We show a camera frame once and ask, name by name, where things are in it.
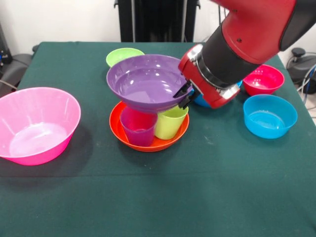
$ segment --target hot pink bowl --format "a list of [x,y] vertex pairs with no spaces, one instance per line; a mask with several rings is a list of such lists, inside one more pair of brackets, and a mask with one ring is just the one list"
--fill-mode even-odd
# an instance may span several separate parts
[[243,80],[249,95],[272,94],[283,84],[284,75],[269,65],[261,65]]
[[22,165],[55,159],[80,116],[78,101],[56,88],[28,88],[0,98],[0,157]]

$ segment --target green bowl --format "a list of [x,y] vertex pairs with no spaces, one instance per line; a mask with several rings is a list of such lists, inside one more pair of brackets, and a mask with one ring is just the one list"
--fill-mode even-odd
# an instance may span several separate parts
[[109,53],[105,61],[110,67],[113,67],[116,63],[126,58],[139,55],[144,55],[144,53],[136,48],[118,48]]

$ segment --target blue bowl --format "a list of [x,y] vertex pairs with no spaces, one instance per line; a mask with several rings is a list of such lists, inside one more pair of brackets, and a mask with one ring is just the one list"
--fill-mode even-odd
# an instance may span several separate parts
[[[241,84],[242,84],[242,81],[238,82],[237,85],[239,87],[241,87]],[[199,95],[195,100],[194,102],[200,106],[203,106],[203,107],[207,107],[207,108],[211,108],[210,105],[203,99],[202,95]]]
[[267,139],[282,137],[297,121],[295,108],[274,95],[255,95],[243,105],[244,122],[253,134]]

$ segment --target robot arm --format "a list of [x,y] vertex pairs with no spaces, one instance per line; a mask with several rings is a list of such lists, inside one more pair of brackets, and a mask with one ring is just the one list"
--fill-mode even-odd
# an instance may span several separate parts
[[193,95],[180,104],[186,107],[200,94],[213,108],[231,101],[236,85],[261,64],[289,48],[316,22],[316,0],[213,0],[230,10],[205,45],[196,45],[182,58],[179,69]]

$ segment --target bowl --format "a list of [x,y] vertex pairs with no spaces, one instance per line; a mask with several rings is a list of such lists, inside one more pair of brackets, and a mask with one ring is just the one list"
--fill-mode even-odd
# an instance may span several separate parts
[[118,48],[110,52],[105,61],[107,64],[112,67],[116,63],[130,57],[135,57],[139,55],[144,55],[144,53],[136,48]]
[[[241,87],[242,85],[242,81],[238,82],[237,85],[239,87]],[[206,102],[206,100],[203,99],[202,95],[199,95],[194,102],[202,107],[206,107],[206,108],[211,108],[210,105]]]
[[278,69],[261,65],[243,79],[243,85],[249,95],[272,94],[284,81],[284,75]]
[[58,157],[81,115],[72,95],[49,87],[6,95],[0,98],[0,111],[0,157],[22,165],[43,164]]
[[178,69],[179,63],[180,59],[159,54],[127,58],[109,69],[107,83],[132,109],[147,113],[167,111],[191,91],[173,98],[187,82]]
[[267,139],[282,137],[297,121],[295,108],[274,95],[255,95],[243,105],[244,122],[253,134]]
[[162,150],[165,150],[175,143],[177,143],[183,135],[186,133],[189,123],[190,123],[190,118],[189,115],[187,114],[183,123],[181,124],[177,134],[170,140],[161,140],[157,137],[154,137],[153,143],[148,146],[148,147],[141,147],[141,146],[135,146],[132,145],[128,138],[127,135],[124,131],[124,128],[122,126],[122,123],[120,122],[120,115],[122,111],[126,108],[126,104],[124,104],[122,101],[120,101],[112,110],[110,114],[110,119],[109,119],[109,124],[112,133],[116,136],[118,140],[120,140],[123,144],[129,146],[130,148],[140,151],[140,152],[159,152]]

